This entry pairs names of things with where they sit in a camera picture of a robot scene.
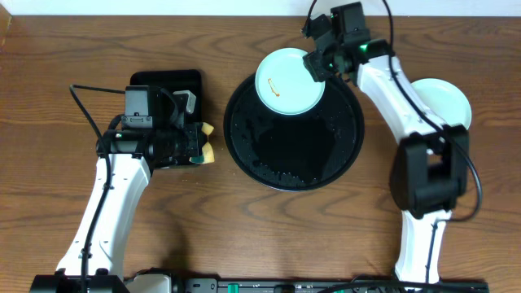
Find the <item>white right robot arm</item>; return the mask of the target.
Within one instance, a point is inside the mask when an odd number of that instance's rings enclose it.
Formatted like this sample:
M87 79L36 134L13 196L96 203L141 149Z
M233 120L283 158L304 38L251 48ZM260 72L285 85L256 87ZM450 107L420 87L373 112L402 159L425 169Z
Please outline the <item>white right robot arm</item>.
M347 73L377 107L398 148L390 191L402 211L395 275L402 282L438 283L438 260L452 210L466 192L469 134L450 125L417 94L385 40L317 41L304 57L315 81Z

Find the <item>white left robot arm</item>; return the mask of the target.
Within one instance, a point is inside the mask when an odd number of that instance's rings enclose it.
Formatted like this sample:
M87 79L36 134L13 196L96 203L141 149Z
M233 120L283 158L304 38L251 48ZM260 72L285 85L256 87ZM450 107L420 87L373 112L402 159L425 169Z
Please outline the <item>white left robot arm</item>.
M161 269L123 276L134 215L157 168L214 161L205 122L181 128L126 128L111 124L98 143L94 187L78 231L51 275L37 275L32 292L179 292L182 282Z

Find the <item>green and yellow sponge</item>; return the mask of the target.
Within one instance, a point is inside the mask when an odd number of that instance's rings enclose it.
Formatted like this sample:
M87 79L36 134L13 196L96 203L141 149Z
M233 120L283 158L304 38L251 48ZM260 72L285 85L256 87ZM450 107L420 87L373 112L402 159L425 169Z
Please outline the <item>green and yellow sponge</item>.
M205 143L201 147L201 155L196 157L190 157L189 161L192 164L210 164L215 161L215 155L211 143L209 142L209 136L213 132L214 127L207 122L203 122L200 131L206 139Z

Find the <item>mint green plate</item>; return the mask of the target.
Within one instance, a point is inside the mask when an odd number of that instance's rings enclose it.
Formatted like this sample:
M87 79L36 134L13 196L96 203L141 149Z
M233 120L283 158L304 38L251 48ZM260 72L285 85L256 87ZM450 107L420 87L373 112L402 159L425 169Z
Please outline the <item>mint green plate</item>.
M311 110L322 98L326 83L316 82L304 66L305 50L282 48L268 54L258 66L255 88L272 112L296 116Z
M457 86L441 79L424 78L414 81L412 87L422 102L450 126L470 128L471 105Z

